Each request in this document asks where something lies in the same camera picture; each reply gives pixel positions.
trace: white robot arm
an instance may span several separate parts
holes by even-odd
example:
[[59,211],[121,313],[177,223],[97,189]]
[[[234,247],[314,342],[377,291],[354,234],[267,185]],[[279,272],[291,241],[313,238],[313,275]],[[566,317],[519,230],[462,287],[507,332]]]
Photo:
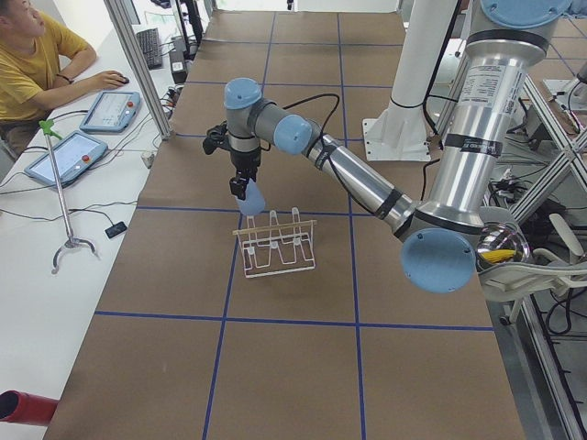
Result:
[[570,5],[571,0],[477,3],[466,46],[471,64],[427,201],[411,200],[318,124],[263,98],[259,85],[246,78],[227,84],[227,121],[209,130],[205,152],[230,152],[237,169],[230,188],[242,205],[257,191],[250,182],[257,180],[260,139],[304,154],[404,242],[404,273],[415,285],[453,292],[475,270],[483,228],[479,208],[527,71],[545,58],[556,20]]

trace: yellow object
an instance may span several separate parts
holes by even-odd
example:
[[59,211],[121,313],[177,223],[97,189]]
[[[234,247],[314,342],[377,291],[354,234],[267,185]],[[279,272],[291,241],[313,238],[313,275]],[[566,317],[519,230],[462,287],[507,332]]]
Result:
[[87,41],[71,32],[47,14],[45,34],[35,38],[35,53],[24,55],[8,48],[0,40],[0,122],[28,121],[45,117],[47,112],[28,100],[53,86],[60,72],[59,56],[73,58],[86,49]]
[[512,249],[497,249],[483,252],[481,256],[492,264],[503,263],[511,259],[515,255],[515,250]]

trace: green clip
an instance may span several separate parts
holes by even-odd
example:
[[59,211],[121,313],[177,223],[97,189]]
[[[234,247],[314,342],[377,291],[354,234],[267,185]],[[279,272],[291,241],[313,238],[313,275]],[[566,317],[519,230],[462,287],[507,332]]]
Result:
[[53,130],[51,130],[51,128],[53,127],[53,124],[55,124],[55,123],[53,122],[52,119],[47,119],[46,121],[39,121],[39,127],[41,128],[41,130],[43,130],[43,134],[45,136],[54,136],[58,140],[62,140],[63,137],[59,136],[57,133],[55,133]]

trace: red cup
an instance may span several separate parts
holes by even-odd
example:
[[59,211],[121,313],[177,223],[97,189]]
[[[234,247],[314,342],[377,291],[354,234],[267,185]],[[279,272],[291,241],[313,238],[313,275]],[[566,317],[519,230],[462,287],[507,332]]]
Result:
[[0,422],[49,426],[57,403],[27,392],[6,391],[0,394]]

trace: metal bowl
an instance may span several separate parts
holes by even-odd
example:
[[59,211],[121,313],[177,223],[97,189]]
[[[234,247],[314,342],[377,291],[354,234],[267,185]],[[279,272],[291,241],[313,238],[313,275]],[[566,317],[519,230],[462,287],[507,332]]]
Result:
[[514,256],[507,261],[527,262],[530,259],[530,246],[522,232],[518,231],[514,225],[487,222],[477,245],[477,254],[479,255],[477,260],[480,270],[488,269],[493,265],[483,258],[483,253],[498,249],[515,251]]

